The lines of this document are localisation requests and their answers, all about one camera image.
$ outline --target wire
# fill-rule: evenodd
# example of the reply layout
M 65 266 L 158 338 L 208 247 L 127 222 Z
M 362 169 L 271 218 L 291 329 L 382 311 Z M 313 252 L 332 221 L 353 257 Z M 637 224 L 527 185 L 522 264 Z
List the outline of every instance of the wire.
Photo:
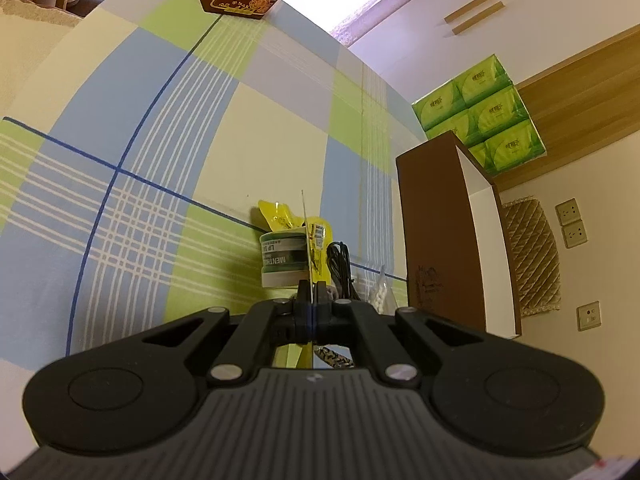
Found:
M 353 368 L 351 359 L 326 346 L 314 346 L 314 353 L 331 368 Z
M 326 248 L 326 261 L 340 297 L 348 300 L 360 300 L 356 289 L 353 288 L 347 245 L 342 242 L 330 243 Z

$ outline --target blue stripe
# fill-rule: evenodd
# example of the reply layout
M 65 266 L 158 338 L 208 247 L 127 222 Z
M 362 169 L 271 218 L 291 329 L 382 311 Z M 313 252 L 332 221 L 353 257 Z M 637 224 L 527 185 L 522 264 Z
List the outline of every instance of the blue stripe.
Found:
M 231 220 L 232 222 L 235 222 L 237 224 L 243 225 L 245 227 L 249 227 L 251 229 L 254 229 L 262 234 L 266 233 L 267 231 L 265 231 L 264 229 L 262 229 L 261 227 L 255 226 L 255 225 L 251 225 L 247 222 L 244 222 L 243 220 L 239 219 L 239 218 L 235 218 L 233 216 L 230 216 L 226 213 L 223 213 L 222 211 L 218 211 L 217 209 L 213 209 L 212 207 L 209 207 L 208 205 L 204 205 L 200 202 L 196 202 L 195 200 L 192 200 L 191 198 L 184 196 L 178 192 L 175 192 L 171 189 L 168 189 L 167 187 L 164 186 L 160 186 L 159 184 L 156 184 L 155 182 L 152 182 L 150 180 L 147 180 L 146 178 L 143 178 L 139 175 L 136 175 L 134 173 L 131 173 L 130 171 L 127 170 L 118 170 L 119 173 L 121 174 L 125 174 L 127 176 L 130 176 L 131 178 L 135 178 L 137 181 L 142 182 L 143 184 L 147 184 L 148 186 L 154 187 L 162 192 L 165 192 L 169 195 L 175 196 L 176 198 L 179 198 L 181 200 L 184 200 L 185 202 L 188 202 L 190 204 L 196 205 L 198 207 L 203 208 L 206 211 L 209 211 L 210 213 L 216 214 L 218 216 L 222 216 L 222 218 L 226 218 L 227 220 Z
M 202 41 L 207 37 L 207 35 L 210 33 L 211 29 L 216 25 L 217 22 L 220 21 L 220 18 L 222 18 L 222 16 L 220 16 L 215 22 L 213 22 L 211 24 L 211 26 L 205 31 L 205 33 L 200 37 L 200 39 L 196 42 L 196 44 L 193 45 L 193 47 L 191 47 L 191 50 L 188 51 L 187 55 L 184 56 L 184 58 L 182 59 L 182 61 L 180 63 L 178 63 L 178 66 L 175 68 L 173 73 L 167 78 L 167 80 L 164 83 L 164 85 L 162 85 L 162 88 L 158 91 L 158 93 L 156 94 L 156 97 L 153 99 L 153 101 L 151 101 L 151 104 L 147 107 L 146 112 L 144 113 L 144 115 L 140 119 L 140 122 L 138 123 L 138 126 L 136 127 L 135 131 L 133 132 L 131 138 L 129 139 L 129 143 L 127 144 L 127 147 L 124 149 L 124 152 L 122 153 L 122 156 L 120 157 L 120 161 L 118 163 L 118 166 L 115 168 L 115 171 L 113 172 L 113 177 L 111 178 L 111 181 L 110 181 L 109 185 L 107 186 L 107 191 L 105 192 L 104 198 L 102 199 L 102 203 L 100 204 L 100 208 L 98 209 L 98 214 L 95 217 L 94 227 L 91 229 L 91 233 L 89 234 L 89 239 L 87 241 L 86 248 L 84 250 L 84 255 L 82 256 L 82 262 L 80 263 L 80 271 L 78 272 L 78 280 L 76 281 L 76 290 L 74 291 L 74 298 L 73 298 L 73 301 L 71 303 L 71 313 L 69 314 L 69 328 L 68 328 L 68 332 L 66 333 L 66 352 L 65 352 L 66 355 L 69 355 L 71 353 L 71 338 L 72 338 L 73 329 L 74 329 L 74 317 L 76 315 L 76 305 L 78 304 L 78 295 L 80 293 L 80 285 L 82 283 L 82 276 L 84 275 L 84 267 L 86 266 L 86 261 L 89 258 L 89 251 L 91 250 L 91 245 L 94 242 L 95 232 L 98 230 L 98 224 L 100 223 L 100 218 L 102 217 L 102 212 L 104 211 L 104 207 L 107 204 L 107 200 L 109 199 L 109 196 L 111 194 L 111 189 L 113 189 L 113 185 L 116 182 L 116 178 L 117 178 L 118 174 L 120 173 L 120 171 L 122 170 L 122 165 L 124 163 L 124 160 L 127 157 L 127 155 L 129 154 L 129 150 L 131 149 L 131 147 L 133 145 L 133 142 L 136 140 L 136 137 L 138 136 L 138 134 L 140 132 L 140 129 L 142 128 L 142 125 L 145 123 L 146 118 L 151 113 L 151 110 L 153 109 L 153 107 L 158 102 L 158 99 L 160 98 L 160 96 L 162 95 L 164 90 L 166 90 L 166 88 L 169 86 L 169 83 L 174 79 L 175 75 L 178 73 L 178 70 L 180 70 L 182 68 L 182 66 L 191 57 L 191 54 L 194 53 L 194 51 L 200 45 L 200 43 L 202 43 Z
M 368 270 L 369 272 L 373 272 L 375 274 L 380 274 L 380 270 L 371 269 L 370 267 L 365 267 L 364 265 L 361 265 L 361 264 L 354 264 L 353 262 L 351 262 L 351 267 L 358 267 L 359 269 Z M 390 278 L 393 278 L 394 280 L 400 280 L 401 282 L 406 283 L 406 279 L 401 278 L 400 276 L 395 276 L 393 274 L 389 274 L 388 272 L 385 272 L 385 276 L 388 276 Z
M 87 153 L 84 152 L 83 150 L 78 150 L 76 147 L 72 146 L 71 144 L 67 144 L 66 142 L 62 141 L 62 140 L 58 140 L 54 137 L 51 137 L 50 135 L 44 134 L 38 130 L 36 130 L 35 128 L 31 128 L 30 126 L 28 126 L 27 124 L 24 124 L 23 122 L 19 121 L 18 119 L 14 119 L 12 117 L 4 117 L 2 118 L 3 121 L 7 121 L 8 123 L 13 123 L 16 126 L 20 126 L 21 128 L 24 128 L 25 130 L 30 131 L 32 134 L 36 134 L 37 136 L 43 137 L 44 139 L 50 140 L 51 142 L 62 146 L 63 148 L 66 148 L 68 150 L 71 150 L 74 153 L 77 153 L 78 155 L 82 155 L 85 156 L 86 158 L 91 159 L 94 162 L 98 162 L 98 164 L 102 164 L 103 166 L 106 166 L 107 168 L 111 168 L 112 170 L 117 170 L 118 168 L 116 166 L 114 166 L 113 164 L 108 163 L 106 160 L 102 160 L 101 158 L 96 157 L 95 155 L 92 155 L 91 153 Z

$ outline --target black cable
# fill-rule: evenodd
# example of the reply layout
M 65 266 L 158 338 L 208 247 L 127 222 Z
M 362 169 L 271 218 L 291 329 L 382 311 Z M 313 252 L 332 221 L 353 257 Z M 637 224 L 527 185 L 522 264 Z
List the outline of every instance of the black cable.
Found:
M 360 300 L 356 289 L 353 288 L 347 245 L 342 242 L 330 243 L 326 248 L 326 261 L 340 297 L 348 300 Z

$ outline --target grey ribbed plate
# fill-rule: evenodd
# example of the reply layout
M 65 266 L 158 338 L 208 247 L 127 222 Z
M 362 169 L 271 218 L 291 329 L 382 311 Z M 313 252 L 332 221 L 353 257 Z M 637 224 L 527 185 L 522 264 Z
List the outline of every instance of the grey ribbed plate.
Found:
M 535 459 L 476 449 L 417 393 L 381 386 L 368 370 L 265 369 L 248 386 L 211 393 L 153 447 L 100 458 L 43 447 L 10 479 L 565 480 L 594 461 L 586 449 Z

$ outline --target wooden wall trim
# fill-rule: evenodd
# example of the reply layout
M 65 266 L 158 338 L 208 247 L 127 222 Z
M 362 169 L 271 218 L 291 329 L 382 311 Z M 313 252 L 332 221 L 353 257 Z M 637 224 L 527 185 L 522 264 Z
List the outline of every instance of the wooden wall trim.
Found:
M 462 7 L 460 7 L 458 10 L 454 10 L 448 16 L 445 16 L 444 21 L 446 23 L 455 22 L 458 18 L 461 18 L 462 16 L 464 16 L 471 9 L 475 9 L 477 6 L 480 6 L 480 5 L 482 5 L 482 4 L 484 4 L 485 2 L 488 2 L 488 1 L 489 0 L 472 0 L 468 4 L 463 5 Z
M 542 72 L 539 72 L 536 75 L 533 75 L 528 79 L 525 79 L 524 81 L 517 83 L 515 87 L 518 90 L 520 90 L 521 88 L 524 88 L 525 86 L 530 85 L 531 83 L 535 83 L 539 79 L 542 79 L 543 77 L 553 72 L 556 72 L 561 68 L 564 68 L 565 66 L 573 63 L 574 61 L 578 61 L 579 59 L 582 59 L 583 57 L 586 57 L 589 54 L 593 54 L 594 52 L 602 48 L 605 48 L 606 46 L 609 46 L 612 43 L 616 43 L 617 41 L 624 40 L 626 37 L 631 36 L 636 32 L 640 32 L 640 23 L 638 23 L 637 25 L 631 28 L 628 28 L 627 30 L 623 30 L 622 32 L 619 32 L 615 36 L 611 36 L 610 38 L 607 38 L 606 40 L 601 41 L 600 43 L 596 43 L 595 45 L 590 46 L 589 48 L 586 48 L 581 52 L 578 52 L 578 54 L 574 54 L 573 56 L 570 56 L 567 59 L 563 59 L 560 63 L 556 63 L 555 65 L 550 66 L 546 70 L 543 70 Z
M 640 130 L 640 25 L 516 86 L 547 155 L 494 178 L 509 189 Z
M 457 27 L 453 27 L 451 30 L 457 36 L 458 34 L 461 34 L 465 30 L 467 30 L 469 27 L 473 27 L 476 23 L 480 23 L 485 18 L 491 16 L 494 12 L 498 12 L 498 10 L 503 8 L 504 3 L 496 2 L 491 7 L 487 7 L 485 10 L 481 10 L 475 16 L 472 16 L 471 18 L 466 20 L 466 22 L 460 23 Z

